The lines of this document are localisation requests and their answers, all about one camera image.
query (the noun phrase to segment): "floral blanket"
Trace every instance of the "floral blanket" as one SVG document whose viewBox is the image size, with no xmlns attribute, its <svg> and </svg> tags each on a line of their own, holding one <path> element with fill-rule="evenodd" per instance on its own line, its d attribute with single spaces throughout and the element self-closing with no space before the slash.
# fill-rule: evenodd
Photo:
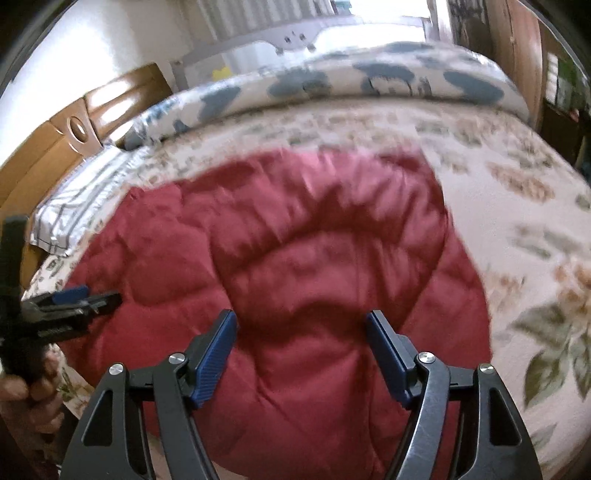
<svg viewBox="0 0 591 480">
<path fill-rule="evenodd" d="M 523 415 L 544 478 L 559 478 L 591 433 L 591 190 L 519 119 L 416 99 L 282 106 L 162 142 L 129 185 L 191 178 L 259 149 L 385 151 L 408 142 L 421 145 L 441 182 L 486 288 L 493 363 Z M 124 195 L 111 199 L 71 257 L 47 259 L 29 294 L 62 287 Z M 62 389 L 79 415 L 92 389 L 65 372 Z"/>
</svg>

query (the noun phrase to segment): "black clamp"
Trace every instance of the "black clamp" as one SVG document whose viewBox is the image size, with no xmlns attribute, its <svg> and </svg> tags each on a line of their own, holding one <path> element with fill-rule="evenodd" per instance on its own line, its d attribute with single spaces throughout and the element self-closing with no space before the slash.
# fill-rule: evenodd
<svg viewBox="0 0 591 480">
<path fill-rule="evenodd" d="M 88 333 L 97 315 L 107 315 L 121 304 L 112 291 L 89 296 L 80 286 L 44 293 L 21 301 L 20 269 L 25 246 L 26 216 L 6 219 L 0 241 L 0 360 L 6 372 L 28 383 L 43 376 L 47 345 Z"/>
<path fill-rule="evenodd" d="M 541 480 L 530 437 L 495 368 L 448 367 L 417 352 L 384 315 L 367 317 L 368 343 L 392 397 L 411 411 L 386 480 L 428 480 L 443 433 L 447 403 L 460 401 L 450 480 Z M 115 364 L 80 420 L 62 480 L 153 480 L 142 403 L 153 401 L 173 480 L 218 480 L 190 412 L 213 395 L 238 324 L 223 310 L 209 332 L 156 367 Z"/>
</svg>

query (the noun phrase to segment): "pillow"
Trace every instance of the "pillow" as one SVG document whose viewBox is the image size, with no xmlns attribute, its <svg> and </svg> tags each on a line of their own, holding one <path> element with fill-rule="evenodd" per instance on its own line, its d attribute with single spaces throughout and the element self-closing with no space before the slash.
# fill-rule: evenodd
<svg viewBox="0 0 591 480">
<path fill-rule="evenodd" d="M 145 161 L 150 148 L 133 152 L 106 145 L 85 159 L 35 209 L 30 243 L 51 254 L 70 255 L 94 215 Z"/>
</svg>

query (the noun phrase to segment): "wooden headboard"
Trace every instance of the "wooden headboard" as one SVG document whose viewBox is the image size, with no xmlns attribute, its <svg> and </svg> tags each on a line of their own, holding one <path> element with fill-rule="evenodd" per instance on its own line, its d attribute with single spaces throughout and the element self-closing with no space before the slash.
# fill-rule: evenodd
<svg viewBox="0 0 591 480">
<path fill-rule="evenodd" d="M 10 215 L 31 215 L 68 172 L 102 148 L 101 141 L 117 143 L 133 117 L 171 94 L 151 63 L 88 92 L 41 124 L 0 169 L 0 225 Z M 40 248 L 25 247 L 24 288 L 46 256 Z"/>
</svg>

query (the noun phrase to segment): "red comforter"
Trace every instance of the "red comforter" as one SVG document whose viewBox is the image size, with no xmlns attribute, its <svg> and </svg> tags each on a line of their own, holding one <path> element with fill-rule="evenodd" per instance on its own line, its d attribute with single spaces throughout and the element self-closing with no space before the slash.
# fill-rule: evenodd
<svg viewBox="0 0 591 480">
<path fill-rule="evenodd" d="M 406 413 L 365 342 L 370 310 L 448 364 L 491 357 L 481 283 L 419 151 L 273 151 L 133 189 L 70 283 L 124 298 L 63 345 L 91 384 L 234 309 L 236 347 L 196 420 L 212 459 L 255 480 L 383 477 Z"/>
</svg>

